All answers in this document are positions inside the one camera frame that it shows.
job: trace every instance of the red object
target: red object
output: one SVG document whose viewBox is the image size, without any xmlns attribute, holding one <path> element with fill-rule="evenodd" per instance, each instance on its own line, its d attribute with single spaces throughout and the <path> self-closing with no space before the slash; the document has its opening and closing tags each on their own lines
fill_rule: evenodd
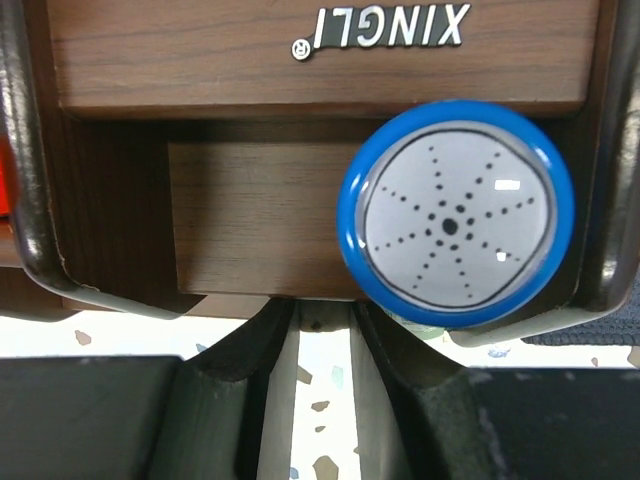
<svg viewBox="0 0 640 480">
<path fill-rule="evenodd" d="M 9 215 L 9 199 L 7 198 L 3 172 L 4 163 L 7 162 L 9 158 L 11 158 L 9 139 L 2 137 L 0 139 L 0 216 Z"/>
</svg>

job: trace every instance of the metal logo plate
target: metal logo plate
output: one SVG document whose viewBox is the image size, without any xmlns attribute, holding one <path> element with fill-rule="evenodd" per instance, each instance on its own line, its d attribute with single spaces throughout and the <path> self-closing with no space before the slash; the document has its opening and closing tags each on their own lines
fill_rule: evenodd
<svg viewBox="0 0 640 480">
<path fill-rule="evenodd" d="M 470 9 L 469 3 L 321 8 L 315 33 L 293 42 L 291 54 L 302 62 L 325 48 L 460 46 Z"/>
</svg>

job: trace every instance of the wooden drawer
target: wooden drawer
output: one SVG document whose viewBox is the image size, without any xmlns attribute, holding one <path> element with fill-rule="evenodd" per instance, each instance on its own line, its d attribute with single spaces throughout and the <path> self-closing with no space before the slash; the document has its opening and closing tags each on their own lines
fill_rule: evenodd
<svg viewBox="0 0 640 480">
<path fill-rule="evenodd" d="M 370 0 L 348 3 L 365 7 Z M 598 0 L 470 4 L 458 48 L 333 49 L 301 63 L 292 43 L 313 34 L 320 8 L 331 15 L 338 4 L 48 2 L 60 102 L 80 116 L 390 115 L 448 98 L 536 115 L 580 108 Z M 351 25 L 357 22 L 354 16 Z"/>
</svg>

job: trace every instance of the white perforated disc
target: white perforated disc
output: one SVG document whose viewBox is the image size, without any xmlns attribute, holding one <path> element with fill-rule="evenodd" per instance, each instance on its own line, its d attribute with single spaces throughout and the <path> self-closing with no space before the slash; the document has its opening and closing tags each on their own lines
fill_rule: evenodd
<svg viewBox="0 0 640 480">
<path fill-rule="evenodd" d="M 508 132 L 447 122 L 393 145 L 357 206 L 361 245 L 394 293 L 440 311 L 496 303 L 545 260 L 556 200 L 541 160 Z"/>
</svg>

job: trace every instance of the registered trademark symbol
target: registered trademark symbol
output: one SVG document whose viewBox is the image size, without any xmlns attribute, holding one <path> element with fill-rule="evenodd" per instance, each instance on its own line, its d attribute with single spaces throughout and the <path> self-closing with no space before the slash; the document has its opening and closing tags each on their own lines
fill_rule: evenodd
<svg viewBox="0 0 640 480">
<path fill-rule="evenodd" d="M 307 39 L 299 38 L 291 45 L 291 55 L 299 62 L 306 60 L 311 55 L 311 44 Z"/>
</svg>

